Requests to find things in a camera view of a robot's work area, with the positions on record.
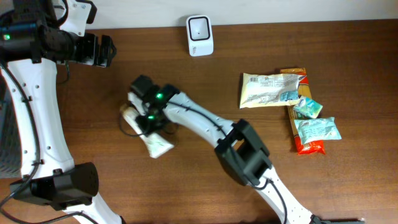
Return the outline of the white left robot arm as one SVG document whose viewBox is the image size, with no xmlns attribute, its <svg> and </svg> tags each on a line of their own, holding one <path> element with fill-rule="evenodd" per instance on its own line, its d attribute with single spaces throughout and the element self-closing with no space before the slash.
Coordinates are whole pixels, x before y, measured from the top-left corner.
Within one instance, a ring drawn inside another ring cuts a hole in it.
<svg viewBox="0 0 398 224">
<path fill-rule="evenodd" d="M 62 211 L 80 223 L 122 223 L 99 192 L 94 164 L 75 164 L 57 103 L 57 65 L 108 67 L 111 37 L 86 32 L 91 1 L 14 1 L 1 16 L 1 75 L 11 92 L 21 141 L 21 180 L 10 198 Z"/>
</svg>

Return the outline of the white barcode scanner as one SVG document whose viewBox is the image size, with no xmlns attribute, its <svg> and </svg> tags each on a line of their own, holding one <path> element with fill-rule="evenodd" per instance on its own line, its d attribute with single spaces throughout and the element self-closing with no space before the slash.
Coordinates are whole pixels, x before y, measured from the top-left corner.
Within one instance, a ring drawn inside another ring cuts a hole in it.
<svg viewBox="0 0 398 224">
<path fill-rule="evenodd" d="M 211 55 L 214 41 L 210 18 L 205 15 L 190 16 L 186 20 L 186 28 L 190 56 Z"/>
</svg>

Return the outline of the small teal tissue pack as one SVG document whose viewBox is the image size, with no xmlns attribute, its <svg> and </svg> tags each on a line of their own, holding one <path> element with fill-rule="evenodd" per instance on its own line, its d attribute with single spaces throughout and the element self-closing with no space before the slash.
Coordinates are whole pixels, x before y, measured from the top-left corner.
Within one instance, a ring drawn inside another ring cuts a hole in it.
<svg viewBox="0 0 398 224">
<path fill-rule="evenodd" d="M 293 107 L 295 112 L 312 119 L 317 118 L 322 109 L 321 104 L 306 96 L 301 96 L 298 103 Z"/>
</svg>

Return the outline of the teal wet wipes pack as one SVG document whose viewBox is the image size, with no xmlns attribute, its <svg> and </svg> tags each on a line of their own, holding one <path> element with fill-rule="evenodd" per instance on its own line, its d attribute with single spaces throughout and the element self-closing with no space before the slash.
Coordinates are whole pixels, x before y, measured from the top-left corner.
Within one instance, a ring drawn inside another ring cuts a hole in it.
<svg viewBox="0 0 398 224">
<path fill-rule="evenodd" d="M 342 139 L 341 134 L 336 127 L 334 117 L 295 119 L 294 124 L 302 144 L 321 140 Z"/>
</svg>

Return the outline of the grey plastic mesh basket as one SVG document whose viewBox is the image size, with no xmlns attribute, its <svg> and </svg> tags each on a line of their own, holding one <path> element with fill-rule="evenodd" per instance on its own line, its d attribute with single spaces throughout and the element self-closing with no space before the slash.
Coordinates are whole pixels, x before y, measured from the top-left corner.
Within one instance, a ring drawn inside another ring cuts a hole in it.
<svg viewBox="0 0 398 224">
<path fill-rule="evenodd" d="M 10 91 L 1 80 L 1 178 L 21 176 L 21 140 Z"/>
</svg>

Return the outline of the cream yellow food pouch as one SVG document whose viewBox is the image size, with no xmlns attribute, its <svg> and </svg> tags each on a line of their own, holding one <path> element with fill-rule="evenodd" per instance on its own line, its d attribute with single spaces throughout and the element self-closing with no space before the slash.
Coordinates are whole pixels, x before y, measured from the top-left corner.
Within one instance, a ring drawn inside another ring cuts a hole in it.
<svg viewBox="0 0 398 224">
<path fill-rule="evenodd" d="M 239 108 L 296 105 L 299 102 L 299 84 L 304 78 L 305 75 L 293 73 L 243 73 Z"/>
</svg>

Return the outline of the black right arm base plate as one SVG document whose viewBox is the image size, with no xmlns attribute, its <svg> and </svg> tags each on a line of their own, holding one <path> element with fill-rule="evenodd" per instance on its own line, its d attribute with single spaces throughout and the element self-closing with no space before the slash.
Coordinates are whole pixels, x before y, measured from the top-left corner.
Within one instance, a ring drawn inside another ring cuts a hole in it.
<svg viewBox="0 0 398 224">
<path fill-rule="evenodd" d="M 321 218 L 312 215 L 310 224 L 365 224 L 365 221 L 354 220 L 354 221 L 344 221 L 344 220 L 322 220 Z"/>
</svg>

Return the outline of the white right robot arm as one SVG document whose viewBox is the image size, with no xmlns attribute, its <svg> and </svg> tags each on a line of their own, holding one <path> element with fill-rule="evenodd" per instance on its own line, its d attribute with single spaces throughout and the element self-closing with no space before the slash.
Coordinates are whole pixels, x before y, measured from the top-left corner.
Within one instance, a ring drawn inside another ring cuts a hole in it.
<svg viewBox="0 0 398 224">
<path fill-rule="evenodd" d="M 145 136 L 169 123 L 184 126 L 213 146 L 223 170 L 238 184 L 253 188 L 275 211 L 281 223 L 319 223 L 281 181 L 270 152 L 244 119 L 223 119 L 192 101 L 173 85 L 160 87 L 141 75 L 130 85 L 128 100 Z"/>
</svg>

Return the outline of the white tube with cork cap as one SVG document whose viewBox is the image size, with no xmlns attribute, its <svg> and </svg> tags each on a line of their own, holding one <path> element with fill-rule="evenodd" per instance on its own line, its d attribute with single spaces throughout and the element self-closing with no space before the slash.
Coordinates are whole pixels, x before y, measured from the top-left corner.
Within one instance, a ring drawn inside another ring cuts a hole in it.
<svg viewBox="0 0 398 224">
<path fill-rule="evenodd" d="M 135 121 L 139 116 L 139 112 L 135 108 L 122 105 L 122 107 L 120 107 L 120 112 L 122 119 L 135 131 L 133 136 L 140 137 L 143 140 L 151 158 L 156 159 L 175 147 L 157 133 L 152 133 L 148 136 L 144 135 L 144 132 Z"/>
</svg>

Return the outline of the orange spaghetti package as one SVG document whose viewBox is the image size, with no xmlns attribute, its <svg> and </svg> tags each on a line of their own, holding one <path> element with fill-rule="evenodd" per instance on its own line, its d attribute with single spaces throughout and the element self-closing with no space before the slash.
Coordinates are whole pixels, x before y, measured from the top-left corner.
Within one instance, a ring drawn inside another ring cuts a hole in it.
<svg viewBox="0 0 398 224">
<path fill-rule="evenodd" d="M 299 82 L 299 85 L 298 85 L 298 94 L 300 96 L 303 95 L 303 96 L 306 96 L 306 97 L 312 99 L 312 94 L 310 91 L 310 85 L 308 82 L 306 69 L 304 69 L 304 68 L 283 68 L 283 69 L 280 69 L 279 72 L 304 75 L 305 77 Z M 290 125 L 291 125 L 292 133 L 294 136 L 294 145 L 295 145 L 295 150 L 297 151 L 297 154 L 298 155 L 312 154 L 315 152 L 325 154 L 325 148 L 324 148 L 324 144 L 323 144 L 322 140 L 313 141 L 313 142 L 310 142 L 307 144 L 301 143 L 301 138 L 297 132 L 294 121 L 296 119 L 306 119 L 306 117 L 304 115 L 301 115 L 301 114 L 295 112 L 293 110 L 293 106 L 288 106 L 287 112 L 289 114 Z"/>
</svg>

